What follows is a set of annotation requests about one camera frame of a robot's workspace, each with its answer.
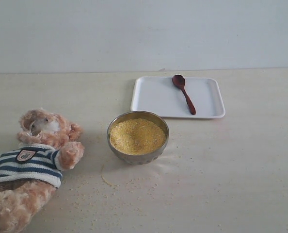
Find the badge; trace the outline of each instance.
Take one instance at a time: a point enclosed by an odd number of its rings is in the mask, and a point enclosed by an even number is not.
[[[19,163],[24,163],[31,159],[36,154],[36,151],[32,150],[22,150],[19,155],[17,155],[16,160]]]

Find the spoon handle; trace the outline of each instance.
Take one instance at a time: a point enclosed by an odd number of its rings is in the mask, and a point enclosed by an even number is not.
[[[194,108],[194,105],[193,105],[191,99],[189,98],[189,96],[187,95],[187,93],[184,89],[182,89],[182,92],[184,93],[184,96],[185,96],[185,99],[186,99],[190,113],[192,115],[196,115],[196,109]]]

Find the teddy bear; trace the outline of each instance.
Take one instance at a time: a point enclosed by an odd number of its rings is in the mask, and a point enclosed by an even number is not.
[[[33,109],[19,123],[18,149],[0,153],[0,233],[22,232],[84,154],[82,127],[61,114]]]

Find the cornmeal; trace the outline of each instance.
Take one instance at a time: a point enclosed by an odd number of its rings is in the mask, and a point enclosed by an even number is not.
[[[142,118],[118,123],[110,136],[113,147],[129,155],[151,153],[160,148],[165,140],[165,133],[158,125]]]

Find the table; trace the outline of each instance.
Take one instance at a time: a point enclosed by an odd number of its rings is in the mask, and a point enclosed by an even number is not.
[[[217,80],[225,117],[166,119],[159,159],[120,161],[106,129],[129,111],[135,79],[177,73]],[[86,151],[26,233],[288,232],[288,68],[1,74],[1,152],[38,107],[82,125]]]

